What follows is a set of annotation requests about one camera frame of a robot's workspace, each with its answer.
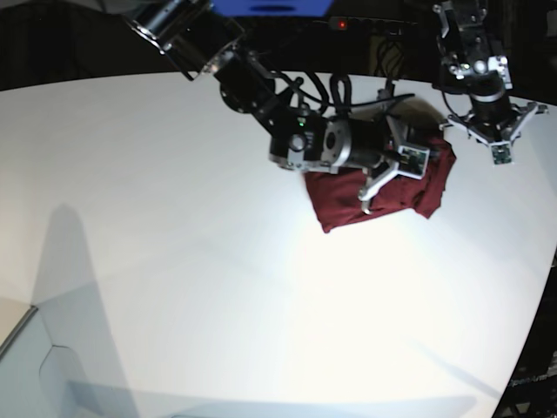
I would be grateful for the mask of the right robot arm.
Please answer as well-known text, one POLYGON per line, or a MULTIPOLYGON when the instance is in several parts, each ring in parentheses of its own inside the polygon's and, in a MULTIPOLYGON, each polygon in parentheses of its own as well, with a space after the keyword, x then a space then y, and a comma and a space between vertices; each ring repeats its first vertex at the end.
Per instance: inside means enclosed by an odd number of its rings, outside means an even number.
POLYGON ((127 23, 142 39, 167 57, 186 78, 187 69, 213 75, 225 104, 237 113, 252 115, 270 134, 269 159, 295 172, 336 174, 358 169, 366 177, 358 192, 368 212, 379 190, 397 177, 423 179, 430 151, 411 142, 413 129, 393 117, 392 107, 405 100, 388 89, 368 107, 377 116, 352 116, 352 82, 346 75, 331 75, 323 85, 312 82, 314 97, 303 91, 303 78, 291 79, 266 68, 249 45, 244 29, 220 16, 209 1, 163 1, 134 11, 127 23))

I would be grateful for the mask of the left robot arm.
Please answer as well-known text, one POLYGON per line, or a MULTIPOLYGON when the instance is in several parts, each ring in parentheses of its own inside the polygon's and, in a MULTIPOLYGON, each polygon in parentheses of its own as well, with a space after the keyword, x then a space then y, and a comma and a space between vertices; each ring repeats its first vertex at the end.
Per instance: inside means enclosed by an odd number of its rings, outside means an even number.
POLYGON ((439 1, 432 11, 440 21, 440 77, 453 76, 471 103, 462 116, 448 107, 443 125, 459 128, 486 146, 496 165, 507 164, 523 127, 533 117, 547 114, 548 108, 537 102, 520 106, 510 101, 513 82, 508 59, 486 31, 486 2, 439 1))

